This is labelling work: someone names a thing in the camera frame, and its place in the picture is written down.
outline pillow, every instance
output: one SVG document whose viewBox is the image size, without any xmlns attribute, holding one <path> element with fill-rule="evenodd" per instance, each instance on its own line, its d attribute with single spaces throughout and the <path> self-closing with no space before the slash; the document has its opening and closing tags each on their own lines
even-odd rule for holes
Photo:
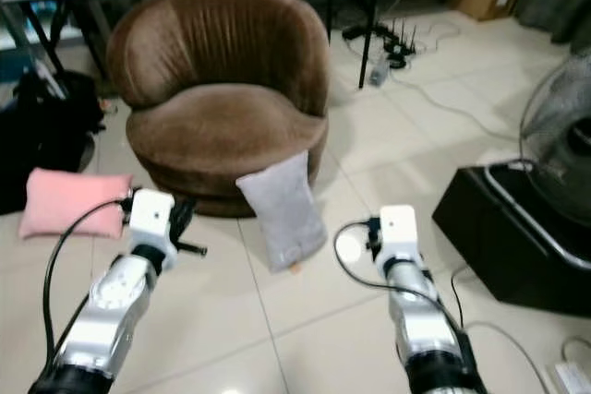
<svg viewBox="0 0 591 394">
<path fill-rule="evenodd" d="M 27 182 L 27 206 L 18 235 L 61 234 L 89 209 L 125 197 L 131 178 L 130 174 L 82 175 L 35 168 Z M 118 239 L 122 231 L 123 212 L 111 205 L 89 216 L 74 233 Z"/>
<path fill-rule="evenodd" d="M 259 219 L 271 271 L 320 249 L 328 237 L 308 184 L 308 152 L 236 180 Z"/>
</svg>

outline black fan base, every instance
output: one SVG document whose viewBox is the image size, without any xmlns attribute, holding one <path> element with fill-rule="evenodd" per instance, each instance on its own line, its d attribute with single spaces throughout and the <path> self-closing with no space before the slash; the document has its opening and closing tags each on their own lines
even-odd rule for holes
<svg viewBox="0 0 591 394">
<path fill-rule="evenodd" d="M 561 246 L 591 261 L 591 229 L 563 218 L 526 174 L 495 167 L 495 179 Z M 456 172 L 433 220 L 497 300 L 591 316 L 591 271 L 566 263 L 497 192 L 479 167 Z"/>
</svg>

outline gray pillow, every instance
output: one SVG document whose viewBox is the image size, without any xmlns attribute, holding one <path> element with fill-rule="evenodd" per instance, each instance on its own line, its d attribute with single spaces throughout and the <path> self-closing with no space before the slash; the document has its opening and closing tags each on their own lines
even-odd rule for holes
<svg viewBox="0 0 591 394">
<path fill-rule="evenodd" d="M 271 271 L 310 256 L 328 234 L 308 184 L 308 152 L 236 180 L 255 210 L 267 244 Z"/>
</svg>

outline chair backrest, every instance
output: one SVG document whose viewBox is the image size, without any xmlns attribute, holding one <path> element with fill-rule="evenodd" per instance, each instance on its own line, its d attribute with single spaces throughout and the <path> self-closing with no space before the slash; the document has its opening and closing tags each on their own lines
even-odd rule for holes
<svg viewBox="0 0 591 394">
<path fill-rule="evenodd" d="M 107 65 L 135 109 L 200 84 L 249 83 L 326 112 L 326 31 L 301 0 L 148 0 L 117 25 Z"/>
</svg>

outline power strip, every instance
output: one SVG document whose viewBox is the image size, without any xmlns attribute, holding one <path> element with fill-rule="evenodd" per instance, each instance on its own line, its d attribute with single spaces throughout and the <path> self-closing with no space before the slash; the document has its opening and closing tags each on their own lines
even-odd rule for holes
<svg viewBox="0 0 591 394">
<path fill-rule="evenodd" d="M 589 370 L 591 362 L 560 362 L 549 369 L 549 374 L 560 394 L 591 394 Z"/>
</svg>

